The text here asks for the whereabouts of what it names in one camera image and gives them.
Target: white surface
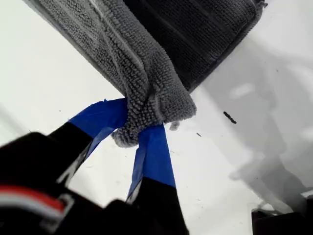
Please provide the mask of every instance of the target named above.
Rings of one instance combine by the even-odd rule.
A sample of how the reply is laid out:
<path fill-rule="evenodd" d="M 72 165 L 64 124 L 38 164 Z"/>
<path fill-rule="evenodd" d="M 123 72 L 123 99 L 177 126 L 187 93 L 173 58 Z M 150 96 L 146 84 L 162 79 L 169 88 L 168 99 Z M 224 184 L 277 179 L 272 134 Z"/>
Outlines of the white surface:
<path fill-rule="evenodd" d="M 259 196 L 284 212 L 281 201 L 301 209 L 300 192 L 313 186 L 312 9 L 309 0 L 269 0 L 259 24 L 193 92 L 197 116 L 167 131 L 191 234 L 251 234 Z M 0 144 L 48 134 L 88 105 L 121 97 L 25 3 L 0 1 L 0 13 Z M 134 153 L 105 140 L 70 187 L 100 205 L 125 199 Z"/>

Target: blue tape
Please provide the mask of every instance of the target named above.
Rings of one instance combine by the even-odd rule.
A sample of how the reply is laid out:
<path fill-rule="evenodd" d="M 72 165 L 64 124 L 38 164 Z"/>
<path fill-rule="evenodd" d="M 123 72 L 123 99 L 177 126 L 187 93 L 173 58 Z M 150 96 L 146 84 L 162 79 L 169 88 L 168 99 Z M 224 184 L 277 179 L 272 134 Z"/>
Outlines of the blue tape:
<path fill-rule="evenodd" d="M 86 158 L 98 144 L 127 120 L 127 100 L 104 100 L 90 105 L 69 120 L 93 138 Z"/>
<path fill-rule="evenodd" d="M 132 184 L 128 196 L 143 177 L 176 188 L 163 125 L 149 127 L 139 134 L 139 148 L 136 151 Z"/>

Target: red stripe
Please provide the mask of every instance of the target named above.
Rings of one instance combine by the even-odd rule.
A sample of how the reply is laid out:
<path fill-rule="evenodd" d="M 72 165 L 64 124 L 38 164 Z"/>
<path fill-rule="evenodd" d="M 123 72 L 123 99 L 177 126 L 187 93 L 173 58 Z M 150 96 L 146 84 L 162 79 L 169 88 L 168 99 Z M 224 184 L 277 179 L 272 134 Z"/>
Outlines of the red stripe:
<path fill-rule="evenodd" d="M 22 186 L 2 185 L 0 186 L 0 194 L 1 193 L 11 193 L 11 194 L 16 194 L 18 196 L 28 197 L 35 201 L 40 201 L 41 203 L 46 204 L 47 206 L 52 207 L 53 209 L 56 209 L 60 212 L 64 210 L 64 205 L 59 200 L 51 197 L 50 195 L 35 191 L 30 188 L 26 188 Z"/>

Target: microfiber cloth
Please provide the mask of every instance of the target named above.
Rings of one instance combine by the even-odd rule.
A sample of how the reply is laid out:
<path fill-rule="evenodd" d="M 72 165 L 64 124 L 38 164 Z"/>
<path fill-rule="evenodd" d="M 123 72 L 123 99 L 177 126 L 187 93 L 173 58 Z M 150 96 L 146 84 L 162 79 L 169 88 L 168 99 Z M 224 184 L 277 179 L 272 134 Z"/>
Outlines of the microfiber cloth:
<path fill-rule="evenodd" d="M 127 98 L 127 121 L 113 134 L 117 145 L 134 146 L 146 127 L 196 113 L 165 50 L 122 0 L 29 3 Z"/>
<path fill-rule="evenodd" d="M 166 50 L 189 92 L 247 35 L 267 5 L 264 0 L 124 2 Z"/>

